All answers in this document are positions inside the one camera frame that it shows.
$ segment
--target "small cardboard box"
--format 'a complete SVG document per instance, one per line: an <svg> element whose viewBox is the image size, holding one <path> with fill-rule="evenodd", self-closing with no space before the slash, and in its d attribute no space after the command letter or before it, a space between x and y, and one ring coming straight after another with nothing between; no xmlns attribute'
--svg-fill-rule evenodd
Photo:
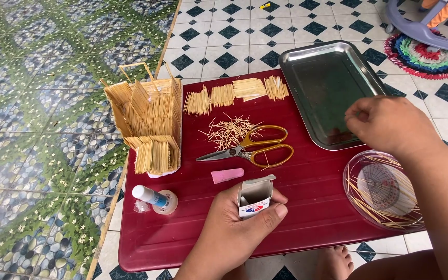
<svg viewBox="0 0 448 280"><path fill-rule="evenodd" d="M272 196L273 174L254 180L244 181L238 190L238 207L240 218L248 219L269 207Z"/></svg>

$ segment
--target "foot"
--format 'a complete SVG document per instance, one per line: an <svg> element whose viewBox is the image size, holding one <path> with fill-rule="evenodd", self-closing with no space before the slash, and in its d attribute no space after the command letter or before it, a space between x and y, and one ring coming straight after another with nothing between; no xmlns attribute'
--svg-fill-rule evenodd
<svg viewBox="0 0 448 280"><path fill-rule="evenodd" d="M352 257L345 246L322 249L316 267L316 280L345 280L353 271Z"/></svg>

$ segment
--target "white cap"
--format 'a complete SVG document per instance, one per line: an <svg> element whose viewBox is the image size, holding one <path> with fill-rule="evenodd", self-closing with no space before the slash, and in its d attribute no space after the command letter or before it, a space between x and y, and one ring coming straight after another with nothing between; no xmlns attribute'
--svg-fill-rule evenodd
<svg viewBox="0 0 448 280"><path fill-rule="evenodd" d="M155 192L152 189L143 185L137 185L132 189L132 196L142 201L150 201L154 195Z"/></svg>

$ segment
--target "scissors blade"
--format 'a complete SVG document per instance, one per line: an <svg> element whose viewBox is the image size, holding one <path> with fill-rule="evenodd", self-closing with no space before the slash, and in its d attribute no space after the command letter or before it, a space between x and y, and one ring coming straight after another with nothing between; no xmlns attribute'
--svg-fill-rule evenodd
<svg viewBox="0 0 448 280"><path fill-rule="evenodd" d="M232 149L211 152L205 156L200 156L199 158L196 159L196 161L202 162L205 160L217 160L217 159L223 159L223 158L237 156L240 153L241 149L243 149L243 148L240 146L236 146Z"/></svg>

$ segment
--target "person's arm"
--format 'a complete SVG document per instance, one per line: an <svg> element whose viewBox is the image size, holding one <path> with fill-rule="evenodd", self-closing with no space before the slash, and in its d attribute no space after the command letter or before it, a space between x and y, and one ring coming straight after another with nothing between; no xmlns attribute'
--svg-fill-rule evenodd
<svg viewBox="0 0 448 280"><path fill-rule="evenodd" d="M177 271L176 280L220 280L242 265L288 213L288 198L273 190L272 203L250 219L238 212L241 183L220 192L208 211L200 237Z"/></svg>
<svg viewBox="0 0 448 280"><path fill-rule="evenodd" d="M388 152L410 179L435 257L448 279L448 146L426 115L405 98L363 98L345 113L364 143Z"/></svg>

